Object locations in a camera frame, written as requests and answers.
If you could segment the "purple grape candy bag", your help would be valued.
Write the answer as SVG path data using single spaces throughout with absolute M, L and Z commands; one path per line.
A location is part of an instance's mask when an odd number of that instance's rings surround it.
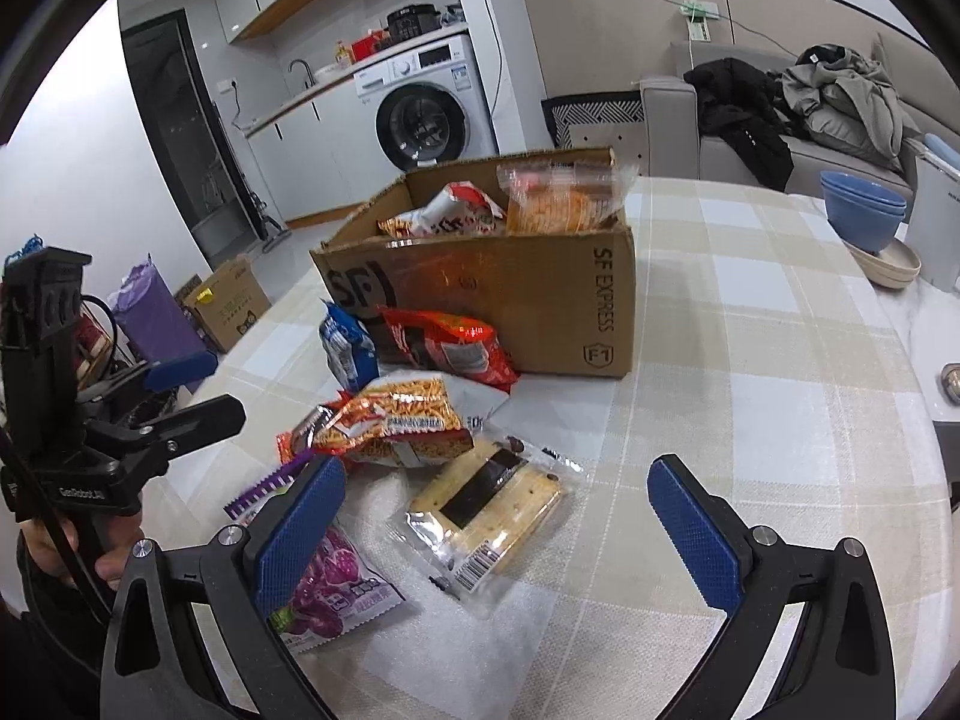
M 223 507 L 233 522 L 249 527 L 270 499 L 288 493 L 316 456 L 304 450 L 282 463 Z M 270 616 L 293 653 L 340 639 L 404 605 L 402 592 L 361 554 L 342 525 L 332 522 L 317 543 L 291 600 Z

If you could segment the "blue Oreo cookie pack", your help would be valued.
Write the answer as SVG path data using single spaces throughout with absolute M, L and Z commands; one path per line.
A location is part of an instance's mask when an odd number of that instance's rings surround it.
M 325 301 L 319 338 L 327 364 L 343 390 L 358 394 L 379 377 L 376 347 L 363 323 L 335 302 Z

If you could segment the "fried noodle stick snack bag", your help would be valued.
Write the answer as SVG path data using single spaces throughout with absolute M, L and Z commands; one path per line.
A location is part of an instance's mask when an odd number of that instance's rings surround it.
M 446 372 L 374 379 L 319 429 L 309 447 L 350 463 L 425 468 L 455 460 L 509 395 Z

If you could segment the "small red snack pack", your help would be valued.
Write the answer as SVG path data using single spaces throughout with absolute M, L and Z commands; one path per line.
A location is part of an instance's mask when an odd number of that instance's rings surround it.
M 379 314 L 405 359 L 428 371 L 500 388 L 506 394 L 519 379 L 500 337 L 487 322 L 434 310 L 383 305 Z

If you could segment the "clear seaweed cracker pack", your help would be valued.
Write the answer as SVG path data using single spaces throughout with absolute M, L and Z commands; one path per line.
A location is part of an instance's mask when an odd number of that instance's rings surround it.
M 482 605 L 498 575 L 564 511 L 587 468 L 558 450 L 489 427 L 391 518 L 391 539 L 444 595 Z

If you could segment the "orange bread clear bag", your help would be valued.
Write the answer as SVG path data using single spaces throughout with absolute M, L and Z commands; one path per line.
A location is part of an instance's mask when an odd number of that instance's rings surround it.
M 568 234 L 612 227 L 640 177 L 636 164 L 527 161 L 498 169 L 511 234 Z

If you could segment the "red Oreo pack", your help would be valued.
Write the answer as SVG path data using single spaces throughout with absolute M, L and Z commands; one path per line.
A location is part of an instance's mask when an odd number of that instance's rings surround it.
M 291 463 L 304 452 L 308 452 L 313 447 L 314 437 L 331 422 L 336 414 L 337 408 L 321 403 L 314 406 L 293 429 L 278 434 L 275 439 L 278 460 L 281 463 Z

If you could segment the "white red snack bag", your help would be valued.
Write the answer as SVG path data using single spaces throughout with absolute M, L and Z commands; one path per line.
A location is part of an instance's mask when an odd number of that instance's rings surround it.
M 377 223 L 377 231 L 393 239 L 493 234 L 505 229 L 506 211 L 471 182 L 449 182 L 425 206 Z

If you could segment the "small cardboard box on floor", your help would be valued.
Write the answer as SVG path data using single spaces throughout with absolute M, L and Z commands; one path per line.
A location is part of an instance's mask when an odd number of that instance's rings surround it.
M 218 353 L 228 353 L 272 307 L 244 255 L 224 262 L 190 289 L 184 305 Z

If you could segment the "white kitchen cabinets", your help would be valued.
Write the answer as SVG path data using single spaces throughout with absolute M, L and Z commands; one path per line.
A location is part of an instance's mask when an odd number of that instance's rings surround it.
M 400 174 L 352 83 L 316 94 L 247 141 L 283 221 L 366 202 Z

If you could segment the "white washing machine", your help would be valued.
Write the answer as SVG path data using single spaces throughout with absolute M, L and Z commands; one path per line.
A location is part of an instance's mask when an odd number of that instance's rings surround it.
M 353 75 L 382 156 L 398 171 L 498 154 L 465 31 L 377 60 Z

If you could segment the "SF cardboard box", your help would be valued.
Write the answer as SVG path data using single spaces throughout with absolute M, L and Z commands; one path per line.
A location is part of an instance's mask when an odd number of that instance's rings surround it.
M 498 205 L 508 171 L 573 167 L 607 186 L 612 213 L 586 231 L 434 234 L 393 239 L 381 223 L 469 181 Z M 398 177 L 313 249 L 329 298 L 368 328 L 382 359 L 402 355 L 381 310 L 438 310 L 483 320 L 517 371 L 555 376 L 626 376 L 635 362 L 636 254 L 625 218 L 628 167 L 608 148 L 501 154 L 420 167 Z

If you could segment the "white electric kettle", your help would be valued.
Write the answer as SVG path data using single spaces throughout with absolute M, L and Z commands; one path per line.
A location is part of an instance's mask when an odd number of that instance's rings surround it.
M 905 242 L 921 260 L 921 278 L 950 293 L 958 281 L 958 171 L 924 143 L 911 149 L 916 187 Z

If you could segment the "black jacket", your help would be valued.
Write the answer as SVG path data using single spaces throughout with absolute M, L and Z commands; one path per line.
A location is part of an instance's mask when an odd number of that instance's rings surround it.
M 683 81 L 698 98 L 698 130 L 718 137 L 766 188 L 784 190 L 793 175 L 786 137 L 793 126 L 781 110 L 778 82 L 737 57 L 695 65 Z

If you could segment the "grey jacket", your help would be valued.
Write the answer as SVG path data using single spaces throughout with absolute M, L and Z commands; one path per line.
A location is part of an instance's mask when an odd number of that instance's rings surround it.
M 884 67 L 849 47 L 805 49 L 781 87 L 815 143 L 889 171 L 901 172 L 903 145 L 921 135 Z

